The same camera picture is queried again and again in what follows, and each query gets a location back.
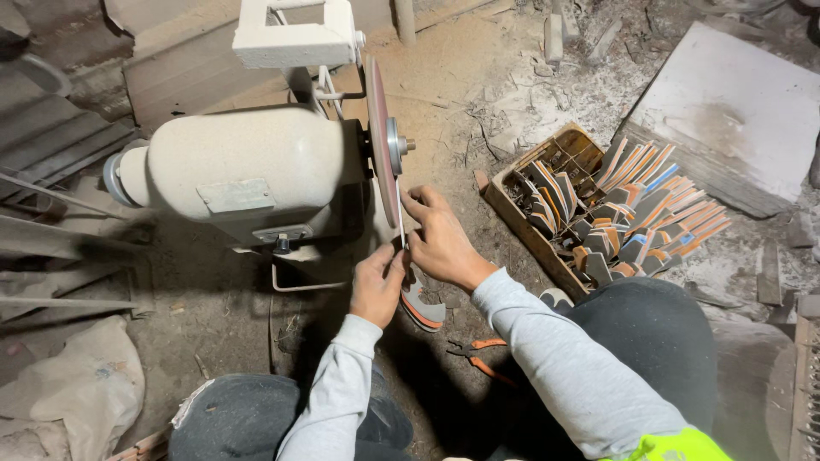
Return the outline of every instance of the gray long-sleeve shirt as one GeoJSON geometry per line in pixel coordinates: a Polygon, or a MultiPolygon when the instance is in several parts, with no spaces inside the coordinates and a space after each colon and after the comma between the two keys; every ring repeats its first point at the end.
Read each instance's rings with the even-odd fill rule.
{"type": "MultiPolygon", "coordinates": [[[[472,302],[507,341],[544,405],[586,458],[622,459],[643,435],[677,434],[687,427],[674,405],[505,269],[482,282],[472,302]]],[[[277,460],[353,459],[356,430],[367,414],[373,346],[380,337],[378,326],[350,314],[344,319],[277,460]]]]}

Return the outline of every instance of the shoe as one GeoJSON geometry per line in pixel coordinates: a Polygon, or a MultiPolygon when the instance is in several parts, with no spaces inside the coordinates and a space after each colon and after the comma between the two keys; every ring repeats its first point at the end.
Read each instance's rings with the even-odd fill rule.
{"type": "Polygon", "coordinates": [[[567,315],[575,307],[575,303],[560,288],[548,288],[541,293],[538,299],[558,315],[567,315]]]}

